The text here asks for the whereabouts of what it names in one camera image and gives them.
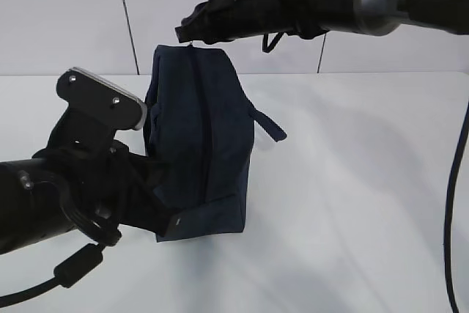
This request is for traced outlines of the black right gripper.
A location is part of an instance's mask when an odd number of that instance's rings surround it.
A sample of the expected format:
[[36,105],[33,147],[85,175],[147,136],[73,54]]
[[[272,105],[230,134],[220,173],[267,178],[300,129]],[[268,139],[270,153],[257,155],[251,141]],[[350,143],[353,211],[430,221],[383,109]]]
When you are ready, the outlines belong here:
[[230,42],[282,31],[280,0],[207,0],[175,28],[180,43]]

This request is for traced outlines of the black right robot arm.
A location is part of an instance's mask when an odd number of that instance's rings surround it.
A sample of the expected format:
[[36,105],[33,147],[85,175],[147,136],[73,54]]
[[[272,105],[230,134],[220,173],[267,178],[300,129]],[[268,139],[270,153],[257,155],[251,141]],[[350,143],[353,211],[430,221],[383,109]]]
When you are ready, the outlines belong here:
[[328,32],[382,37],[400,25],[468,33],[468,0],[207,0],[176,28],[181,43],[208,45],[262,38],[270,52],[285,35],[304,40]]

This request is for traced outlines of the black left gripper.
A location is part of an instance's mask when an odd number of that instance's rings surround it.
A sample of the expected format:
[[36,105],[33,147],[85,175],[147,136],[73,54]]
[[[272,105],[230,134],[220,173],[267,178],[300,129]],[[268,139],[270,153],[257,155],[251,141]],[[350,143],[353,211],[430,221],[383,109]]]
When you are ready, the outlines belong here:
[[98,243],[117,243],[119,225],[166,237],[175,231],[182,214],[154,195],[165,179],[168,165],[132,153],[125,144],[87,156],[87,224]]

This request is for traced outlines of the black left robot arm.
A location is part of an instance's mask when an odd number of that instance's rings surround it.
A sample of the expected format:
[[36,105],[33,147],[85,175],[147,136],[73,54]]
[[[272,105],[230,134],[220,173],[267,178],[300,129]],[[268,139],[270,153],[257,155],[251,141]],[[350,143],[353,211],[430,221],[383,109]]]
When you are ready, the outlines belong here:
[[121,224],[164,237],[181,212],[154,193],[168,170],[167,163],[134,154],[119,141],[98,154],[75,145],[3,162],[1,253],[73,230],[115,246]]

